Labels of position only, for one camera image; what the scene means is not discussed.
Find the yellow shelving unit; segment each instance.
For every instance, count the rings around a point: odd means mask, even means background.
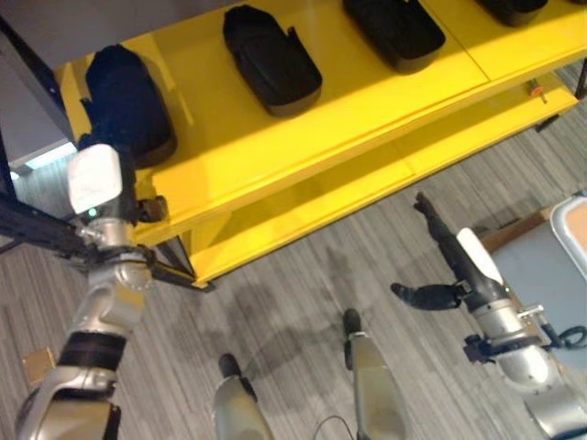
[[[319,101],[298,117],[268,115],[239,76],[226,9],[123,42],[146,62],[178,139],[170,159],[138,172],[139,195],[164,195],[170,215],[135,241],[182,236],[200,283],[574,104],[549,76],[546,105],[524,83],[587,47],[585,10],[568,0],[550,0],[524,28],[472,0],[422,0],[447,43],[432,65],[400,75],[340,0],[248,3],[295,26],[323,74]],[[92,57],[57,72],[76,136],[90,128],[80,98]]]
[[[577,103],[555,75],[547,104],[516,87],[182,235],[207,281]]]

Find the robot leg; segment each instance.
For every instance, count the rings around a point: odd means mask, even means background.
[[[353,371],[359,440],[399,440],[408,435],[404,398],[381,352],[364,332],[356,310],[343,317],[345,360]]]
[[[217,440],[274,440],[257,405],[257,396],[242,377],[237,360],[224,355],[219,361],[224,381],[216,390],[214,419]]]

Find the gray wall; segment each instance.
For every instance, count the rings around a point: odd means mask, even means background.
[[[0,15],[50,67],[235,3],[232,0],[0,0]],[[63,138],[0,59],[0,123],[9,160]]]

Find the floor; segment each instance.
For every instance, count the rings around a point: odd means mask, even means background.
[[[576,81],[578,70],[562,74]],[[411,208],[417,191],[452,227],[483,233],[585,188],[586,113],[580,106],[541,134],[511,137],[229,273],[213,292],[157,285],[119,370],[121,438],[212,439],[216,361],[227,351],[251,379],[276,438],[309,440],[330,414],[355,432],[340,321],[348,307],[360,311],[399,382],[412,438],[540,438],[496,367],[471,365],[462,353],[463,338],[476,331],[467,313],[409,309],[389,284],[452,281]],[[59,352],[84,289],[83,277],[49,252],[20,246],[0,257],[0,437],[13,437],[28,394],[20,359],[46,346]],[[584,371],[571,375],[587,390]],[[347,434],[332,420],[316,438]]]

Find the black pouch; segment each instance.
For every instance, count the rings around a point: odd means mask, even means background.
[[[446,41],[417,0],[344,0],[344,6],[381,56],[401,73],[424,69]]]
[[[223,32],[240,74],[270,114],[295,115],[318,99],[322,75],[293,27],[286,35],[271,14],[243,5],[225,14]]]
[[[548,0],[478,0],[495,18],[507,26],[518,27],[532,21]]]
[[[100,50],[85,81],[92,99],[82,103],[92,133],[82,136],[81,148],[96,143],[127,147],[138,168],[157,165],[175,151],[167,109],[136,53],[120,45]]]

